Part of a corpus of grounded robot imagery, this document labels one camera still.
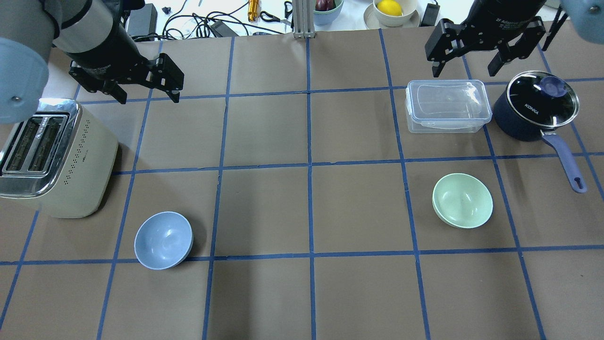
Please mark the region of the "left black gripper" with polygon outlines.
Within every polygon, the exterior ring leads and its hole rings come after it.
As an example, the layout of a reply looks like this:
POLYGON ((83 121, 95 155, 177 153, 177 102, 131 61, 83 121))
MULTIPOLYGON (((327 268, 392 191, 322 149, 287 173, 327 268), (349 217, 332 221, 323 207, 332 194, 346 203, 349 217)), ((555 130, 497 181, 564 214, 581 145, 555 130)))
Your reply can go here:
POLYGON ((125 105, 122 85, 138 84, 179 103, 183 71, 163 52, 145 58, 123 25, 129 11, 144 5, 143 0, 57 0, 54 45, 71 58, 69 74, 90 93, 100 91, 125 105))

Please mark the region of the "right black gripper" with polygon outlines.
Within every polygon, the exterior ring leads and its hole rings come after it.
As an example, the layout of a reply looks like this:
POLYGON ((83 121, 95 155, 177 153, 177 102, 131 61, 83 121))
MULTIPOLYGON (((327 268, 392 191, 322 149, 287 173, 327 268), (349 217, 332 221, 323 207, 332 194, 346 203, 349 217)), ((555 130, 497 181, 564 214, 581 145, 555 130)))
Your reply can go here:
POLYGON ((447 62, 470 51, 494 51, 487 70, 495 76, 512 60, 528 58, 545 35, 538 11, 543 0, 475 0, 460 24, 448 18, 438 21, 425 54, 438 78, 447 62))

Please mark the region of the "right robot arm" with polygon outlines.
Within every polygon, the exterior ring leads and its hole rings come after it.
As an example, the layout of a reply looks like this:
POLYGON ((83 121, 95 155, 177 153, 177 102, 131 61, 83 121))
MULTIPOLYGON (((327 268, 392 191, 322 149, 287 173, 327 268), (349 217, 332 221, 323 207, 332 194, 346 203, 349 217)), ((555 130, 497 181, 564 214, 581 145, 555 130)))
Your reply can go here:
POLYGON ((461 24, 441 19, 425 44, 432 75, 440 76, 447 62, 468 52, 496 51, 487 67, 495 76, 505 64, 528 58, 541 39, 546 50, 567 19, 582 39, 603 43, 601 0, 562 0, 550 29, 538 15, 544 5, 543 0, 475 0, 461 24))

